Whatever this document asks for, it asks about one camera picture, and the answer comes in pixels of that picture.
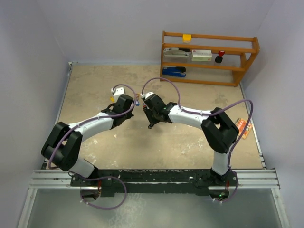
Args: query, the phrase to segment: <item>red cap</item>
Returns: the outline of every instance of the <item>red cap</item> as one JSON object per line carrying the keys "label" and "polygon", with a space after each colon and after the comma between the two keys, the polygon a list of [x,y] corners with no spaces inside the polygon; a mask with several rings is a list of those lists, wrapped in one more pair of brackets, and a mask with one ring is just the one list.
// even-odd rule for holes
{"label": "red cap", "polygon": [[224,54],[225,54],[224,51],[219,51],[219,52],[218,52],[218,56],[220,56],[220,57],[222,57]]}

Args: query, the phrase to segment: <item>gray wall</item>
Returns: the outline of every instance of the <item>gray wall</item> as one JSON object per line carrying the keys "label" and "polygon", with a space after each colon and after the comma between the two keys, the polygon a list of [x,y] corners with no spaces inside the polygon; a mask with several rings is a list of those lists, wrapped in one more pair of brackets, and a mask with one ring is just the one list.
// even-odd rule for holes
{"label": "gray wall", "polygon": [[304,1],[275,0],[256,36],[261,52],[243,80],[267,168],[275,167],[294,228],[303,227]]}
{"label": "gray wall", "polygon": [[67,79],[35,0],[0,1],[0,226],[16,227],[29,177],[42,164]]}
{"label": "gray wall", "polygon": [[254,36],[274,0],[38,0],[69,61],[155,63],[162,31]]}

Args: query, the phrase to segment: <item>orange packet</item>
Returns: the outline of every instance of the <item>orange packet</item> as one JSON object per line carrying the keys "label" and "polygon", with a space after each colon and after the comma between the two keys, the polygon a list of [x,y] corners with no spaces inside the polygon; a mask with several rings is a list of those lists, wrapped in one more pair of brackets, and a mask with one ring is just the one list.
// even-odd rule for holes
{"label": "orange packet", "polygon": [[[236,126],[239,130],[239,134],[238,136],[242,133],[242,131],[244,130],[244,127],[246,125],[247,121],[244,120],[243,118],[238,118],[237,121],[236,121]],[[245,139],[247,138],[247,135],[249,134],[249,132],[251,131],[252,129],[252,125],[249,123],[248,126],[247,126],[247,129],[246,131],[244,132],[242,138]]]}

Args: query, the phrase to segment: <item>blue stapler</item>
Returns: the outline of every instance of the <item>blue stapler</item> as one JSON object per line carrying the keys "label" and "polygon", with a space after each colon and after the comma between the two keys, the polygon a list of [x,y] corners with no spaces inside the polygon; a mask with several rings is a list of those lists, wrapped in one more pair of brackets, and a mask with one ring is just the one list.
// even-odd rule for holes
{"label": "blue stapler", "polygon": [[164,67],[162,69],[163,75],[170,75],[176,77],[185,77],[186,76],[186,68],[177,66],[177,67]]}

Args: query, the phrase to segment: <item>white wall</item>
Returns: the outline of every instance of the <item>white wall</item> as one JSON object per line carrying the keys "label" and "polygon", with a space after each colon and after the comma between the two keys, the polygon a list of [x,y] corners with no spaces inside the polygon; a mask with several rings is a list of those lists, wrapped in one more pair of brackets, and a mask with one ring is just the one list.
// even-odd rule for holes
{"label": "white wall", "polygon": [[69,61],[154,63],[162,31],[254,36],[274,0],[38,0]]}
{"label": "white wall", "polygon": [[67,81],[67,59],[35,0],[0,1],[0,226],[17,226],[30,174]]}
{"label": "white wall", "polygon": [[256,36],[261,51],[243,80],[267,168],[278,173],[292,227],[303,227],[304,1],[275,0]]}

